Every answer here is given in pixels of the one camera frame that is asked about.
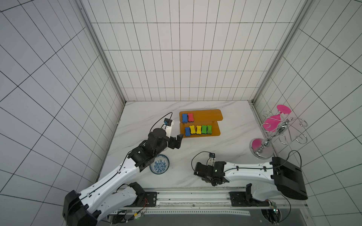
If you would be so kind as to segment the top blue eraser left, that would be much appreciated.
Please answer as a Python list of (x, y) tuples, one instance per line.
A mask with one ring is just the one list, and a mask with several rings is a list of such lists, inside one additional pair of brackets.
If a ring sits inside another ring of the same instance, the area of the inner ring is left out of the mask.
[(182, 123), (188, 123), (188, 115), (187, 114), (182, 114)]

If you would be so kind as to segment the bottom green eraser right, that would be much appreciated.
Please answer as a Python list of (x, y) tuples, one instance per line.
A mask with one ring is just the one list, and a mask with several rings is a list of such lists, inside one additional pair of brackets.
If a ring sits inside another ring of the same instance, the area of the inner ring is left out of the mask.
[(212, 134), (213, 133), (213, 127), (212, 125), (207, 125), (207, 134)]

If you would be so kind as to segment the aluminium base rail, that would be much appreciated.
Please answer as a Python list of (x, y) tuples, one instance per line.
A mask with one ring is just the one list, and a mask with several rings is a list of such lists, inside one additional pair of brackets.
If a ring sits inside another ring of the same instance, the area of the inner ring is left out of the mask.
[[(245, 192), (240, 188), (161, 188), (145, 189), (145, 192), (157, 192), (155, 207), (122, 207), (110, 215), (127, 210), (128, 214), (142, 211), (145, 214), (235, 214), (248, 216), (251, 210), (271, 209), (269, 207), (232, 207), (229, 192)], [(272, 198), (285, 217), (291, 209), (305, 209), (304, 201), (288, 200), (283, 197)]]

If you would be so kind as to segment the bottom yellow eraser left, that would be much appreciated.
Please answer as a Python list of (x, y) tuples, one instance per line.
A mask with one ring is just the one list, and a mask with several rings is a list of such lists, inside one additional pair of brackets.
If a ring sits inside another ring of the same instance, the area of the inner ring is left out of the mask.
[(196, 134), (196, 129), (195, 129), (195, 126), (194, 126), (194, 125), (189, 126), (189, 129), (190, 129), (191, 135)]

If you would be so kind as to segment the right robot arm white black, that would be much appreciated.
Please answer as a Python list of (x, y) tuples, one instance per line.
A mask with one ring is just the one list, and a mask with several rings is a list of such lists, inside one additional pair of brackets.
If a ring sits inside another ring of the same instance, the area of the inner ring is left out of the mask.
[(194, 175), (213, 186), (246, 181), (248, 195), (258, 201), (283, 195), (294, 200), (307, 200), (302, 169), (280, 157), (258, 164), (236, 164), (217, 161), (213, 165), (200, 162), (194, 167)]

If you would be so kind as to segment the green eraser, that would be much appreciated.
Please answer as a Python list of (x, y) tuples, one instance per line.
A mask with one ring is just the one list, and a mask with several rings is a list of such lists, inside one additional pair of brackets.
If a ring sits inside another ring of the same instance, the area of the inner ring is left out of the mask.
[(201, 133), (202, 134), (207, 134), (207, 125), (202, 125), (201, 126)]
[(213, 127), (212, 125), (207, 125), (207, 134), (212, 134), (213, 133)]

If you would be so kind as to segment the orange wooden two-tier shelf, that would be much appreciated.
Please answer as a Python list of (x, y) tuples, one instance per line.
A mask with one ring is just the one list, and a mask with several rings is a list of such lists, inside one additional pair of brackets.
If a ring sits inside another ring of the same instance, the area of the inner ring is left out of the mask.
[[(193, 113), (194, 122), (182, 123), (182, 114)], [(183, 111), (179, 113), (180, 118), (180, 133), (184, 135), (184, 138), (196, 138), (196, 137), (216, 137), (220, 136), (221, 131), (218, 125), (219, 121), (223, 120), (223, 115), (221, 110), (212, 109), (212, 110), (190, 110)], [(185, 127), (189, 127), (191, 125), (202, 126), (202, 125), (212, 125), (213, 133), (210, 134), (201, 134), (201, 135), (191, 135), (190, 137), (185, 136)]]

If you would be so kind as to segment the blue eraser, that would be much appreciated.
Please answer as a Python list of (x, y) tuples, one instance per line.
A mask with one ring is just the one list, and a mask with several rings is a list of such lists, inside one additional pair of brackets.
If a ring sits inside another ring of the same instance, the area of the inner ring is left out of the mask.
[(189, 127), (185, 127), (185, 136), (190, 137), (191, 136), (191, 130)]
[(188, 115), (187, 114), (182, 114), (182, 123), (188, 123)]

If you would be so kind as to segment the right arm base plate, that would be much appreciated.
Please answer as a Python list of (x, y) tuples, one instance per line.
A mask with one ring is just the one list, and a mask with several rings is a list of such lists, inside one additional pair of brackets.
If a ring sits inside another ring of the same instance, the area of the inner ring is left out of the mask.
[(232, 207), (269, 207), (267, 201), (258, 201), (247, 192), (229, 192)]

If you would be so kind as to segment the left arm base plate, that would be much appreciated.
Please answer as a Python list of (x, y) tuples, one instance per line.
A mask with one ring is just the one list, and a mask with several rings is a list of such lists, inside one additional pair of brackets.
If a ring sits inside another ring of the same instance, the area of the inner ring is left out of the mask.
[(131, 207), (155, 207), (157, 202), (157, 192), (145, 192), (137, 195)]

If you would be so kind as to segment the bottom blue eraser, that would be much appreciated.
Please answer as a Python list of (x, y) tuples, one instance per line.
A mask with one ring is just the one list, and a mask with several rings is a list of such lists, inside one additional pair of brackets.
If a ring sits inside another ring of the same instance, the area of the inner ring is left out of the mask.
[(189, 127), (185, 127), (185, 136), (190, 137), (191, 136), (191, 130)]

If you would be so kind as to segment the blue patterned bowl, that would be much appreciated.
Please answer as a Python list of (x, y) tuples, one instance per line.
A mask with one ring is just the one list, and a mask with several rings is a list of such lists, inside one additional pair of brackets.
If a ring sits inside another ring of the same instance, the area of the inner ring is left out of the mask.
[(156, 175), (161, 175), (165, 173), (170, 166), (170, 161), (167, 156), (159, 154), (154, 162), (150, 165), (150, 170)]

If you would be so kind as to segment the bottom yellow eraser right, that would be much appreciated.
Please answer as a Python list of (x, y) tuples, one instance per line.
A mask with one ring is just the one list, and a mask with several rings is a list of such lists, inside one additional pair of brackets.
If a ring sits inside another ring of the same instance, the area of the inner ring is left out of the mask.
[(202, 126), (196, 126), (196, 134), (201, 135), (202, 134)]

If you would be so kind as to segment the bottom green eraser left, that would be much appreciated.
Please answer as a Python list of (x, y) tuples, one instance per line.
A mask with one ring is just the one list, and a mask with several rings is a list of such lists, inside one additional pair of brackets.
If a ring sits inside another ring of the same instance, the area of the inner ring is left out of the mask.
[(201, 133), (202, 134), (207, 134), (207, 125), (202, 125), (201, 126)]

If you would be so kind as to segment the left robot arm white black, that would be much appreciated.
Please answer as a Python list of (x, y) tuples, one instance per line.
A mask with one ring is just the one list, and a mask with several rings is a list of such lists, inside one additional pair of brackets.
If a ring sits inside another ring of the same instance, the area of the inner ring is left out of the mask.
[(156, 128), (130, 151), (124, 161), (95, 184), (81, 192), (71, 191), (64, 199), (63, 218), (68, 226), (95, 226), (122, 207), (138, 207), (144, 203), (145, 191), (130, 179), (150, 166), (165, 149), (179, 149), (183, 134), (172, 137)]

